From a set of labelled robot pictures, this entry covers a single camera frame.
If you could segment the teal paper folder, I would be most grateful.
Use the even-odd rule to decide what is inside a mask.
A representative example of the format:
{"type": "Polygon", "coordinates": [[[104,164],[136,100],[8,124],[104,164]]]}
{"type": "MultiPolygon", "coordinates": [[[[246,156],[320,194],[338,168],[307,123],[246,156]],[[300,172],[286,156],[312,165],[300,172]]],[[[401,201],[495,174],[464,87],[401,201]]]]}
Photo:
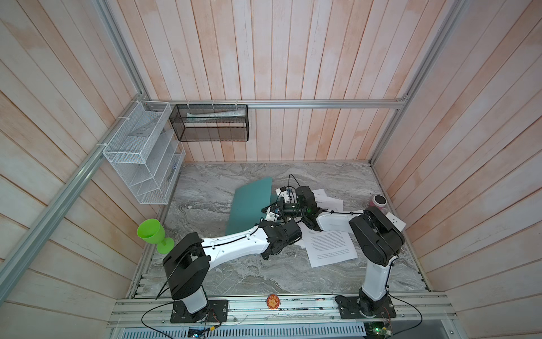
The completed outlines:
{"type": "Polygon", "coordinates": [[[267,177],[238,188],[234,193],[226,235],[249,230],[265,217],[267,207],[276,194],[272,190],[272,178],[267,177]]]}

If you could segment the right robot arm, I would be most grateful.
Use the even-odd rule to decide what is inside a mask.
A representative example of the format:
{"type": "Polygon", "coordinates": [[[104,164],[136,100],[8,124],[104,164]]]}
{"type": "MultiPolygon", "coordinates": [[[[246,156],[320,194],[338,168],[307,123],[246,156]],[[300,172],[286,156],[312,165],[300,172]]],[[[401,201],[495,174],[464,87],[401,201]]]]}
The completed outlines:
{"type": "Polygon", "coordinates": [[[406,223],[381,208],[382,196],[359,212],[335,211],[320,207],[308,186],[282,188],[277,198],[262,209],[273,222],[300,221],[315,232],[348,232],[367,258],[364,283],[358,297],[337,296],[335,301],[343,319],[374,318],[393,309],[389,278],[395,260],[405,244],[402,231],[406,223]]]}

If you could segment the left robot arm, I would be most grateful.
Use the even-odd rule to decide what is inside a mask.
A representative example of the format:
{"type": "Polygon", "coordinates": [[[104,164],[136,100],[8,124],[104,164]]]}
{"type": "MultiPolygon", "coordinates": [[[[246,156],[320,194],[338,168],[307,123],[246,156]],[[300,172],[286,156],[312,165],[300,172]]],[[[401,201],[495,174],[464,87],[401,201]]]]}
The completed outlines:
{"type": "Polygon", "coordinates": [[[172,323],[196,323],[218,318],[225,321],[228,302],[208,300],[203,281],[211,269],[248,255],[265,260],[302,238],[294,220],[276,223],[261,220],[252,228],[224,237],[201,238],[186,235],[162,260],[170,295],[174,301],[172,323]]]}

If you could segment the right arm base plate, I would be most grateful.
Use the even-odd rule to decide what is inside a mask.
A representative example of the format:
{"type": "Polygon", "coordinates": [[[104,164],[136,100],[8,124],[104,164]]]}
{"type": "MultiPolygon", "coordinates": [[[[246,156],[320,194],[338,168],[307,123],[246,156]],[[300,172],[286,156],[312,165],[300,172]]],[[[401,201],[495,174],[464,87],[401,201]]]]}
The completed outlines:
{"type": "Polygon", "coordinates": [[[337,295],[335,302],[338,305],[341,319],[374,319],[377,317],[393,319],[397,317],[395,307],[388,294],[377,302],[365,295],[361,297],[337,295]]]}

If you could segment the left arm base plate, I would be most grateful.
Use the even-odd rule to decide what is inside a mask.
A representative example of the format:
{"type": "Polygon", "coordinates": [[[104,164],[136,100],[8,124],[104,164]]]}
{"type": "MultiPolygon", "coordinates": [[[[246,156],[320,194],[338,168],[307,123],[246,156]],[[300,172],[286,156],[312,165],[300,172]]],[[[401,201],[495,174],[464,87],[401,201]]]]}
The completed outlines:
{"type": "Polygon", "coordinates": [[[207,305],[191,314],[181,300],[173,303],[171,323],[196,323],[196,322],[216,322],[223,323],[227,321],[229,301],[227,299],[211,299],[207,305]]]}

